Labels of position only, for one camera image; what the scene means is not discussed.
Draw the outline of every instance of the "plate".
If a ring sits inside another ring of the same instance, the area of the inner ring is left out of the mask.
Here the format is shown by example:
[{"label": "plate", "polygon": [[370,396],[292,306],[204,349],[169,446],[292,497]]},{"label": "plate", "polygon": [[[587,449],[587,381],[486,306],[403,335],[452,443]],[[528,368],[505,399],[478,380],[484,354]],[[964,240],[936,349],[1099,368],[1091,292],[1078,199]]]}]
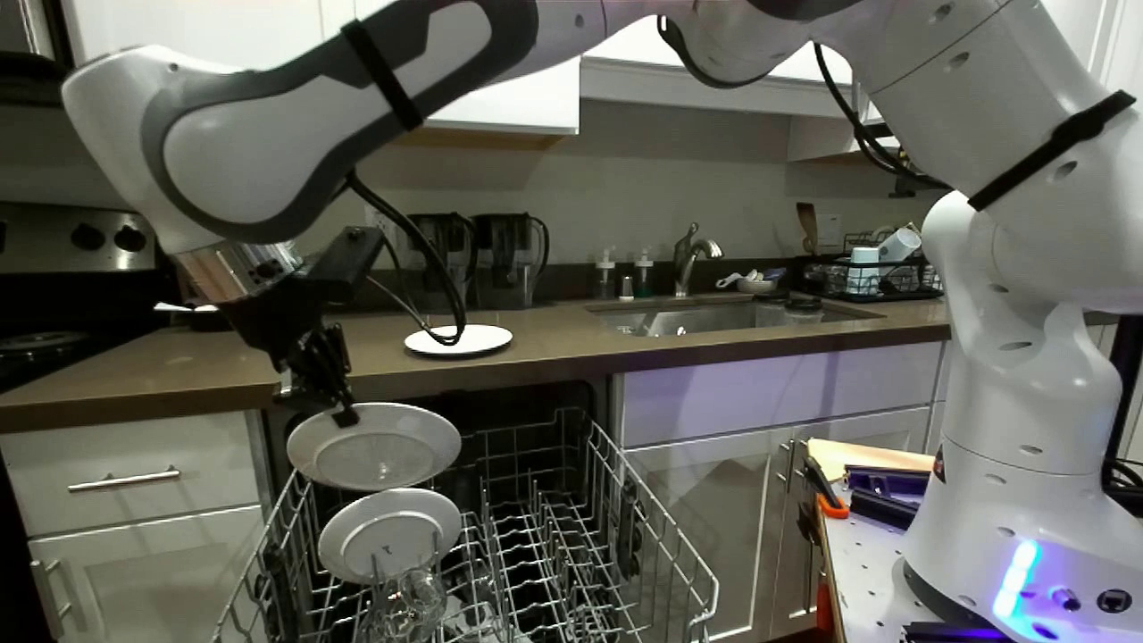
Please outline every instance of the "plate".
[{"label": "plate", "polygon": [[335,512],[323,537],[320,559],[345,584],[400,580],[437,565],[461,540],[461,512],[433,489],[387,489]]},{"label": "plate", "polygon": [[428,331],[412,331],[403,341],[412,354],[427,354],[427,356],[475,356],[475,354],[505,349],[508,344],[510,344],[510,328],[499,328],[499,327],[464,327],[464,335],[459,346],[443,346]]},{"label": "plate", "polygon": [[461,434],[443,416],[412,404],[354,404],[360,423],[341,428],[334,416],[299,423],[285,441],[289,465],[341,489],[417,486],[461,453]]}]

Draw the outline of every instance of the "blue light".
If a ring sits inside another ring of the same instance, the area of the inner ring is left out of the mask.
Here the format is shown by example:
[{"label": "blue light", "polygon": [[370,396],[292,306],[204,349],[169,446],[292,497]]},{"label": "blue light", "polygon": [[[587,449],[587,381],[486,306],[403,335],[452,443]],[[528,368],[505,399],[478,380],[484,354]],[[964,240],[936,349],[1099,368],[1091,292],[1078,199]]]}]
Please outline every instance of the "blue light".
[{"label": "blue light", "polygon": [[996,614],[1001,623],[1012,623],[1018,598],[1027,593],[1030,580],[1035,575],[1035,561],[1041,561],[1041,543],[1035,543],[1035,540],[1027,540],[1027,543],[1014,552],[1014,559],[1012,559],[1012,565],[1009,565],[1009,572],[1005,572],[1001,593],[996,593],[996,600],[992,600],[992,614]]}]

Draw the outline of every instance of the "backsplash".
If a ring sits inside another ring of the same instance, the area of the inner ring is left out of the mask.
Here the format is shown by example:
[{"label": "backsplash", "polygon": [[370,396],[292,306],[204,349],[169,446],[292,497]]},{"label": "backsplash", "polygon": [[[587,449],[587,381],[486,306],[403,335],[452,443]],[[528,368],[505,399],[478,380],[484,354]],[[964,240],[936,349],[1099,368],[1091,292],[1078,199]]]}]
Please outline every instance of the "backsplash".
[{"label": "backsplash", "polygon": [[[618,260],[652,246],[659,260],[702,222],[726,259],[799,253],[796,199],[841,216],[843,231],[917,218],[890,199],[893,178],[865,163],[785,163],[785,117],[677,109],[584,103],[577,141],[403,141],[360,163],[360,178],[416,210],[534,210],[552,225],[554,264]],[[370,222],[345,196],[298,242],[323,250]]]}]

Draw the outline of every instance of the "dishwasher rack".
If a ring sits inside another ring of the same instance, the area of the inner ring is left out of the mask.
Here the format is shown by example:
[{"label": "dishwasher rack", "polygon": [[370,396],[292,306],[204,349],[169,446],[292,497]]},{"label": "dishwasher rack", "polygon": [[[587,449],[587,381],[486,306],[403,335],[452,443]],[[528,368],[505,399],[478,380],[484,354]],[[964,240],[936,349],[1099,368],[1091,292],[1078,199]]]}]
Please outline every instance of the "dishwasher rack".
[{"label": "dishwasher rack", "polygon": [[[437,565],[464,629],[439,623],[433,643],[709,640],[714,572],[587,411],[473,434],[433,486],[464,512]],[[384,593],[330,580],[315,552],[345,500],[289,475],[211,643],[384,643]]]}]

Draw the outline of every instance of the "countertop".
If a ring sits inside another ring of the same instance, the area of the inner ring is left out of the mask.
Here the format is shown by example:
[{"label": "countertop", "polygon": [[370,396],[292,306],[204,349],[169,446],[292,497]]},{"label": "countertop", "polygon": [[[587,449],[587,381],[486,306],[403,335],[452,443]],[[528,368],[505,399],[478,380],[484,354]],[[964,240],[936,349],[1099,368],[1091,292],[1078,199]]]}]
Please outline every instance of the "countertop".
[{"label": "countertop", "polygon": [[[600,304],[475,312],[473,321],[505,327],[515,344],[473,361],[408,354],[403,335],[416,327],[403,314],[334,314],[334,321],[348,328],[354,395],[387,399],[952,335],[945,304],[843,304],[876,319],[666,341],[622,335],[593,306]],[[160,328],[0,395],[0,434],[247,411],[265,408],[277,381],[267,356],[237,331]]]}]

